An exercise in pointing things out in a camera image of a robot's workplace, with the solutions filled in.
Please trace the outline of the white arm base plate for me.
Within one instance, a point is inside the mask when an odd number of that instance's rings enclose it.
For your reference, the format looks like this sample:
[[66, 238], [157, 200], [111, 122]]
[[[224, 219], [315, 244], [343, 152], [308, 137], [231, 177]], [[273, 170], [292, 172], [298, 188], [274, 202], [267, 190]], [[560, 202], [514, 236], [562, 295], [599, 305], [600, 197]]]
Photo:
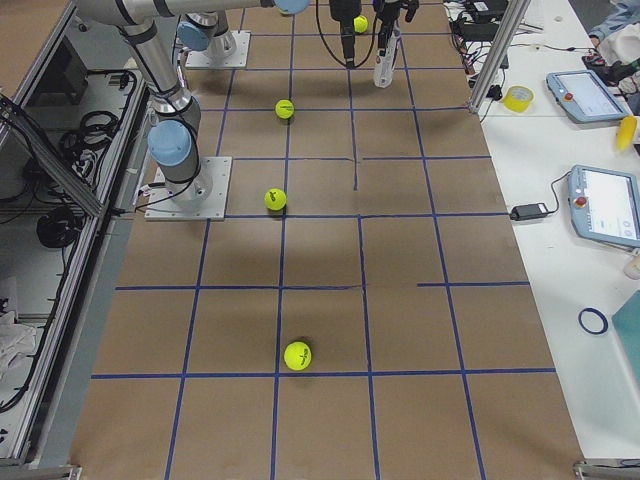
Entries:
[[229, 30], [222, 35], [188, 40], [189, 53], [185, 67], [196, 70], [245, 68], [248, 61], [251, 32]]
[[154, 182], [161, 183], [150, 191], [144, 207], [148, 221], [222, 221], [225, 218], [232, 158], [206, 156], [200, 158], [200, 172], [185, 188], [166, 183], [164, 174], [156, 168]]

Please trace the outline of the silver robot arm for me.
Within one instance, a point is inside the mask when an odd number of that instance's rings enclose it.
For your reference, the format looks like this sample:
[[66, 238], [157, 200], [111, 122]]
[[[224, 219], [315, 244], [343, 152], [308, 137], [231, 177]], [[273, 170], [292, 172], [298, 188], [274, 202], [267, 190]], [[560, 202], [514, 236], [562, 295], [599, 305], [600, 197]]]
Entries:
[[[405, 10], [405, 21], [410, 23], [417, 10], [419, 1], [374, 1], [375, 19], [381, 22], [377, 34], [377, 49], [382, 56], [389, 52], [393, 53], [400, 34], [399, 16], [400, 11]], [[355, 19], [362, 13], [360, 1], [330, 1], [330, 16], [339, 23], [340, 40], [344, 61], [340, 61], [328, 46], [324, 39], [322, 27], [319, 19], [319, 2], [315, 5], [316, 26], [321, 40], [332, 58], [347, 69], [355, 69], [359, 64], [355, 63]], [[182, 43], [191, 51], [205, 52], [214, 46], [213, 40], [222, 40], [221, 52], [232, 53], [234, 46], [231, 45], [231, 32], [228, 24], [224, 20], [224, 11], [207, 14], [187, 14], [185, 19], [180, 21], [177, 34]]]
[[127, 43], [138, 69], [154, 99], [153, 108], [160, 123], [151, 128], [148, 147], [164, 141], [169, 158], [153, 155], [165, 181], [170, 199], [189, 201], [204, 189], [197, 185], [203, 176], [197, 153], [200, 107], [180, 79], [169, 54], [162, 50], [155, 20], [159, 17], [188, 17], [187, 24], [196, 30], [211, 30], [204, 35], [208, 48], [215, 36], [228, 33], [226, 12], [243, 8], [279, 8], [287, 14], [304, 11], [307, 1], [78, 1], [79, 12], [90, 19], [118, 29]]

